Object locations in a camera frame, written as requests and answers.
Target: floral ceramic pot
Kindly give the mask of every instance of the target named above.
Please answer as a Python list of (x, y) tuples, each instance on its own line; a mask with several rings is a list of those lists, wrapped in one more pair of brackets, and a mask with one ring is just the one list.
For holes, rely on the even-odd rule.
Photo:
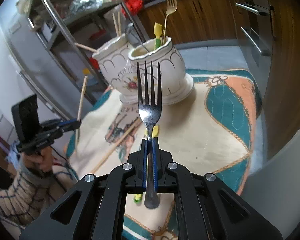
[(105, 79), (123, 97), (138, 95), (137, 71), (131, 69), (128, 61), (132, 48), (124, 33), (106, 42), (92, 55), (98, 61)]
[[(167, 37), (166, 43), (156, 50), (153, 50), (154, 45), (155, 39), (152, 39), (144, 43), (144, 46), (150, 52), (146, 52), (141, 45), (129, 52), (129, 69), (132, 73), (135, 73), (135, 76), (131, 80), (133, 82), (137, 81), (137, 62), (139, 62), (141, 82), (144, 86), (144, 61), (146, 61), (150, 92), (150, 62), (152, 61), (154, 68), (154, 90), (155, 95), (157, 95), (158, 63), (160, 63), (162, 103), (177, 103), (190, 94), (194, 86), (193, 79), (190, 75), (186, 74), (185, 62), (179, 51), (172, 44), (170, 37)], [(123, 103), (136, 103), (138, 101), (137, 90), (134, 95), (122, 95), (120, 99)]]

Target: silver bolt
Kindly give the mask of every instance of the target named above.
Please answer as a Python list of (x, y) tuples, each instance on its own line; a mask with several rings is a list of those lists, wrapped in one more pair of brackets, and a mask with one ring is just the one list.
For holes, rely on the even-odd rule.
[(209, 173), (209, 174), (206, 175), (206, 179), (208, 181), (214, 181), (216, 179), (216, 176), (212, 173)]
[(86, 182), (91, 182), (91, 181), (94, 180), (94, 176), (93, 176), (92, 174), (88, 174), (88, 175), (86, 175), (86, 176), (84, 177), (84, 180), (85, 180)]
[(169, 163), (169, 164), (168, 164), (168, 168), (171, 169), (171, 170), (174, 170), (174, 169), (176, 169), (177, 167), (178, 167), (178, 164), (176, 164), (176, 163)]
[(122, 168), (124, 169), (124, 170), (131, 170), (132, 169), (132, 164), (131, 163), (125, 163), (123, 166), (122, 166)]

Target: person's hand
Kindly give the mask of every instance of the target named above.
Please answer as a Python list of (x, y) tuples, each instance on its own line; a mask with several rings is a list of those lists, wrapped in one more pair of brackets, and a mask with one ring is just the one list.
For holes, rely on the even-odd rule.
[(39, 167), (43, 172), (51, 171), (53, 165), (52, 148), (46, 147), (42, 149), (40, 153), (41, 155), (26, 155), (22, 153), (24, 165), (30, 169)]

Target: yellow plastic fork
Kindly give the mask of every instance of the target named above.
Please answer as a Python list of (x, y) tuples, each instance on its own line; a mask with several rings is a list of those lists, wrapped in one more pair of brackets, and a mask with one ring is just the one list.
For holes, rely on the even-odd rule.
[(169, 15), (173, 14), (178, 7), (177, 0), (166, 0), (166, 1), (167, 1), (167, 12), (166, 12), (166, 19), (164, 21), (164, 29), (163, 29), (161, 45), (163, 45), (166, 42), (167, 18)]

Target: triangular cutout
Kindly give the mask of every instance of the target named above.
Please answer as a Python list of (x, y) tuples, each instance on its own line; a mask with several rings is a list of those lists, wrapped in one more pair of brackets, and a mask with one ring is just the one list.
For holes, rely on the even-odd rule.
[(81, 191), (76, 191), (72, 196), (70, 196), (65, 202), (62, 203), (55, 211), (52, 212), (51, 218), (58, 221), (64, 225), (69, 224), (72, 215), (74, 213), (75, 207), (81, 196)]
[(219, 195), (231, 223), (236, 224), (248, 217), (248, 212), (227, 192), (220, 190)]

